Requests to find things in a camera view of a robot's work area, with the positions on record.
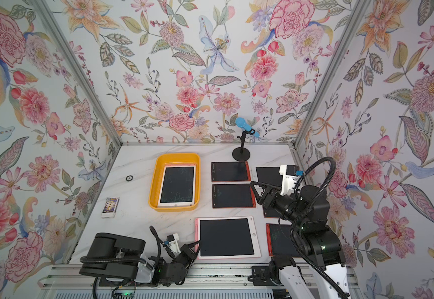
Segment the white writing tablet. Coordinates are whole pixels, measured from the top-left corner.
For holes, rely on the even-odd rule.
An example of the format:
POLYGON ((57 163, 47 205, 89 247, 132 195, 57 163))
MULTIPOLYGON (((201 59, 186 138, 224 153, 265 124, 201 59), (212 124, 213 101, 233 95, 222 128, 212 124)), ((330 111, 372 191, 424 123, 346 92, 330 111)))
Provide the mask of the white writing tablet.
POLYGON ((281 187, 283 177, 280 167, 256 167, 256 177, 259 183, 281 187))

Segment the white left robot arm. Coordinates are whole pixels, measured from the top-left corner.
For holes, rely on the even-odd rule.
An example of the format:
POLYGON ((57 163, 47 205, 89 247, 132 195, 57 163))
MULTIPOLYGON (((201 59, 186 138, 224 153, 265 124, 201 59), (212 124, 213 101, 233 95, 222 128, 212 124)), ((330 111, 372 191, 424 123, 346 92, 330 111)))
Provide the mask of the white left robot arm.
POLYGON ((157 253, 146 257, 146 242, 123 235, 98 233, 87 253, 80 258, 79 273, 123 287, 182 285, 200 252, 200 241, 179 245, 178 235, 161 239, 154 227, 151 234, 157 253))

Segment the red writing tablet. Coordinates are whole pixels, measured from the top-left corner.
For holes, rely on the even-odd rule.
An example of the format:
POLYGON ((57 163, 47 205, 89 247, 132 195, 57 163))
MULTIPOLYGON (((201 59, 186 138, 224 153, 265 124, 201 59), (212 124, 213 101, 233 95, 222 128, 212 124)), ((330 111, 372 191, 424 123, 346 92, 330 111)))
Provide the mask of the red writing tablet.
POLYGON ((267 224, 266 236, 269 255, 290 255, 300 257, 290 240, 290 225, 267 224))
POLYGON ((249 184, 214 184, 212 206, 223 208, 255 208, 256 202, 249 184))
POLYGON ((280 214, 278 213, 278 211, 276 211, 275 209, 273 209, 273 208, 268 208, 268 209, 266 209, 266 208, 263 208, 263 214, 264 214, 264 217, 265 218, 275 218, 275 219, 278 219, 278 218, 280 218, 280 214))
POLYGON ((246 161, 211 163, 212 182, 249 182, 251 173, 246 161))

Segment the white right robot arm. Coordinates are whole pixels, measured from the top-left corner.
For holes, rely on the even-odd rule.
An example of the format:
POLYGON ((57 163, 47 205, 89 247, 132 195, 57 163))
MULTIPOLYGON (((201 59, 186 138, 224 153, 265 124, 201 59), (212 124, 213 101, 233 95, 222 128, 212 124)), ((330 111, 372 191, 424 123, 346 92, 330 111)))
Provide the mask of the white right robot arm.
POLYGON ((296 194, 282 195, 279 188, 251 182, 257 203, 273 209, 291 223, 290 241, 314 271, 321 298, 350 298, 342 244, 327 224, 330 204, 324 186, 304 186, 296 194))

